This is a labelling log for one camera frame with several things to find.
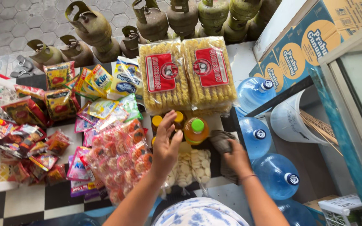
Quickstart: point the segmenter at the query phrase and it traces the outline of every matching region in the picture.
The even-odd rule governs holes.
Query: tie-dye shirt
[[[154,226],[249,226],[232,209],[211,198],[193,198],[174,204],[163,211]]]

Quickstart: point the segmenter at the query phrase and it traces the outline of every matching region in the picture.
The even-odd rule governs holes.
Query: gallon cap
[[[196,133],[200,133],[204,130],[205,124],[200,119],[194,119],[191,123],[192,130]]]
[[[255,138],[259,139],[259,140],[263,140],[266,137],[266,132],[264,130],[255,130],[254,131],[254,136]]]
[[[262,83],[262,89],[270,90],[273,87],[273,82],[271,80],[266,80]]]
[[[292,174],[290,172],[288,172],[284,175],[284,180],[291,185],[298,185],[300,182],[299,176]]]
[[[175,118],[176,123],[180,123],[184,120],[184,115],[180,111],[176,111],[177,117]]]
[[[152,124],[156,127],[158,127],[161,121],[163,121],[163,118],[161,116],[153,116],[152,118]]]

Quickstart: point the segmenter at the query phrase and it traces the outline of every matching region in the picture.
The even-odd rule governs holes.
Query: white plastic bucket
[[[277,105],[271,115],[270,124],[274,132],[282,139],[290,142],[330,144],[315,136],[300,116],[300,99],[305,90],[295,94]]]

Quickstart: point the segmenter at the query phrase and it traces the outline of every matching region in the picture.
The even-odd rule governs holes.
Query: yellow bottle cap
[[[180,123],[180,122],[182,122],[183,120],[184,120],[184,115],[181,113],[181,112],[179,112],[179,111],[176,111],[176,113],[177,113],[177,117],[175,118],[175,122],[176,123]]]
[[[152,124],[156,127],[158,127],[161,121],[163,121],[163,118],[161,116],[153,116],[152,118]]]

